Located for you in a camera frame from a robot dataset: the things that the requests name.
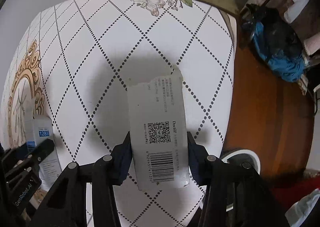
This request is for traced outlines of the white blue medicine box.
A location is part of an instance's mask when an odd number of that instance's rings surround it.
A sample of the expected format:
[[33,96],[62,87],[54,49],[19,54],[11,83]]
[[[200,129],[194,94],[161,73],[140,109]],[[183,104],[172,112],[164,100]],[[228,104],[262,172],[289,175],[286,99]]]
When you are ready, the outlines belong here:
[[39,163],[41,188],[49,191],[62,172],[51,119],[45,115],[34,115],[31,119],[26,120],[25,139],[29,150],[35,151],[35,158]]

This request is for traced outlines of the beige doormat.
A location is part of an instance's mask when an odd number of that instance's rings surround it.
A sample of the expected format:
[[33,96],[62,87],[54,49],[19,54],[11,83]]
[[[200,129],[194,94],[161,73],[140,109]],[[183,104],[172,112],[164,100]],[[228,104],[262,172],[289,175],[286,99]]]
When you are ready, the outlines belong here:
[[215,6],[233,16],[239,16],[239,7],[235,0],[197,0]]

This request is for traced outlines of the white barcode medicine box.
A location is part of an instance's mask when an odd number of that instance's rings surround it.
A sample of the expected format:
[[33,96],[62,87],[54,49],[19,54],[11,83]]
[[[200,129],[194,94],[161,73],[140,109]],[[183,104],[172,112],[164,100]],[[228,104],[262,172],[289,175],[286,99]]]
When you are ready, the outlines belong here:
[[141,191],[189,185],[182,88],[177,66],[169,74],[127,87],[133,162]]

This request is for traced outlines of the hanging light clothes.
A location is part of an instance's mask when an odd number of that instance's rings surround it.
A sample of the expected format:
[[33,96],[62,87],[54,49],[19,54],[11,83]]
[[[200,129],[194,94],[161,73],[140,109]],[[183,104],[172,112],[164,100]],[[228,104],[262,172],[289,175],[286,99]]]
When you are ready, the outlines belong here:
[[291,1],[284,19],[297,33],[306,54],[312,56],[319,50],[319,5],[315,0]]

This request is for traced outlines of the white round trash bin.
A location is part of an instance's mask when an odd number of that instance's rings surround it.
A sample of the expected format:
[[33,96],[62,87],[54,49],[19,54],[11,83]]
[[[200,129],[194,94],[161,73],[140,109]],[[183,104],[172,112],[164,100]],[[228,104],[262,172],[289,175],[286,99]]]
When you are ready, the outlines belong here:
[[241,165],[243,162],[250,163],[258,174],[261,171],[261,162],[258,155],[248,149],[236,149],[233,151],[225,152],[220,156],[220,159],[224,163],[232,164],[232,165]]

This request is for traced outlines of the red blanket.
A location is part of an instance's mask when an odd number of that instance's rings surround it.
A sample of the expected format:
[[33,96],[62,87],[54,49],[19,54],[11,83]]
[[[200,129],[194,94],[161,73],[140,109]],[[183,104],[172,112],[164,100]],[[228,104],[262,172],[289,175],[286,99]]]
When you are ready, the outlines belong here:
[[272,180],[271,192],[284,210],[319,189],[319,171],[287,173]]

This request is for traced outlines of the white diamond pattern tablecloth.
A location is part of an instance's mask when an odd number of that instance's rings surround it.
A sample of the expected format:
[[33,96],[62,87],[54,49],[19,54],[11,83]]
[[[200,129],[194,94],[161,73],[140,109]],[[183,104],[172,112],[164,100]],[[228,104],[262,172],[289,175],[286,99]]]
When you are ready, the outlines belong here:
[[24,121],[52,121],[61,167],[94,163],[129,131],[127,84],[177,67],[187,130],[220,155],[234,87],[236,19],[183,0],[68,0],[39,12],[17,45],[1,94],[4,148]]

